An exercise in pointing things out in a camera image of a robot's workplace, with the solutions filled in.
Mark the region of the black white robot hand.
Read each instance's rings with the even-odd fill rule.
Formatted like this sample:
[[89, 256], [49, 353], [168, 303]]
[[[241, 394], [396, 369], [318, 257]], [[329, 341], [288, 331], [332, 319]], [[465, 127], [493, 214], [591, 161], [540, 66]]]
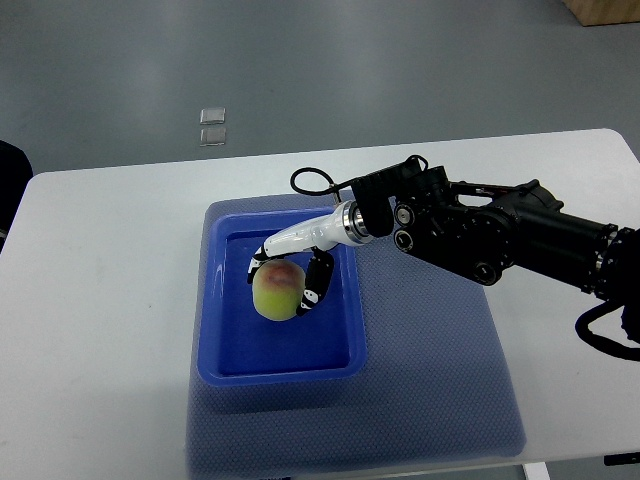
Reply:
[[357, 247], [370, 240], [357, 203], [342, 202], [331, 214], [268, 237], [251, 258], [247, 282], [252, 288], [257, 270], [268, 261], [284, 259], [297, 264], [305, 273], [305, 287], [295, 316], [303, 316], [327, 295], [335, 265], [331, 250], [339, 245]]

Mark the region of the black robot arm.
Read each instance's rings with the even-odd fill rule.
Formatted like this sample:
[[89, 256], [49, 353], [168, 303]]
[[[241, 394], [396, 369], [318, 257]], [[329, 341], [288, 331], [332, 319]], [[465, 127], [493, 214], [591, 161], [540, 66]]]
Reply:
[[363, 226], [417, 259], [483, 286], [518, 266], [579, 288], [601, 304], [578, 317], [578, 337], [614, 358], [639, 359], [639, 233], [563, 212], [537, 180], [516, 186], [448, 179], [419, 155], [342, 183]]

